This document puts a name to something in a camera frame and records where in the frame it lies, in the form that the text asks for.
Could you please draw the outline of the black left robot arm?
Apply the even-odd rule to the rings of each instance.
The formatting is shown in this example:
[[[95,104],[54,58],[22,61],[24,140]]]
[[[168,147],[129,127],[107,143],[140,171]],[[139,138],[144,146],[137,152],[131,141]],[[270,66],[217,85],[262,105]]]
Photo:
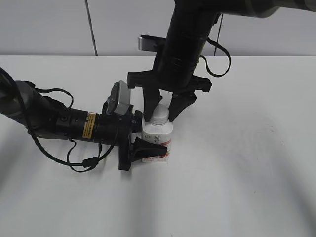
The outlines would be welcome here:
[[[118,147],[118,168],[123,171],[128,171],[135,161],[167,153],[163,145],[133,137],[142,130],[143,114],[133,109],[130,89],[123,81],[113,85],[102,112],[98,114],[66,106],[49,97],[48,89],[39,89],[29,81],[14,80],[8,72],[1,70],[0,112],[25,126],[41,151],[41,138],[72,143],[86,141],[99,147],[108,145],[107,152],[98,151],[97,156],[81,162],[51,157],[53,161],[78,173],[93,170],[114,147]]]

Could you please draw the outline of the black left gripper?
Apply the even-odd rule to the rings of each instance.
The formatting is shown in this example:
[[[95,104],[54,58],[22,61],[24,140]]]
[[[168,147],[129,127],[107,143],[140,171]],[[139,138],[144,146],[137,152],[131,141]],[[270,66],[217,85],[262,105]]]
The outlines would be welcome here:
[[[100,160],[107,157],[112,149],[118,147],[118,169],[129,171],[131,163],[143,158],[160,157],[167,153],[167,147],[150,143],[139,137],[131,143],[131,132],[142,132],[143,113],[136,110],[132,115],[133,106],[130,105],[124,115],[107,114],[109,106],[104,105],[98,117],[95,130],[95,142],[109,145],[108,150],[100,156]]]

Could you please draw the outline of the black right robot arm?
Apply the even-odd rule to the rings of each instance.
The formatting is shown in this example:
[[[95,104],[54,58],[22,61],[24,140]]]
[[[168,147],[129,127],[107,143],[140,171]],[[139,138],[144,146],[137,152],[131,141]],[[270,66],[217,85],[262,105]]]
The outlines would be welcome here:
[[[205,43],[217,47],[226,55],[228,51],[211,40],[211,28],[220,15],[231,14],[254,18],[267,18],[279,8],[315,11],[314,0],[177,0],[166,37],[140,35],[140,51],[156,53],[151,70],[130,72],[129,88],[141,87],[144,98],[144,120],[149,121],[159,102],[161,90],[172,93],[168,107],[169,121],[196,101],[195,91],[209,92],[208,78],[194,75]]]

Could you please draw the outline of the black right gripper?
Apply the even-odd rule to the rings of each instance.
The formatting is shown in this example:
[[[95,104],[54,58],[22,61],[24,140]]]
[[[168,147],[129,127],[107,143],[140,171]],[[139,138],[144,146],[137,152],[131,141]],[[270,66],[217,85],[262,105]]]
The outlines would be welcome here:
[[[193,75],[198,56],[199,53],[181,53],[177,56],[157,53],[151,70],[128,73],[129,88],[143,87],[145,122],[150,121],[155,108],[162,100],[159,89],[174,92],[168,107],[170,122],[196,101],[195,90],[210,91],[212,83],[208,78]]]

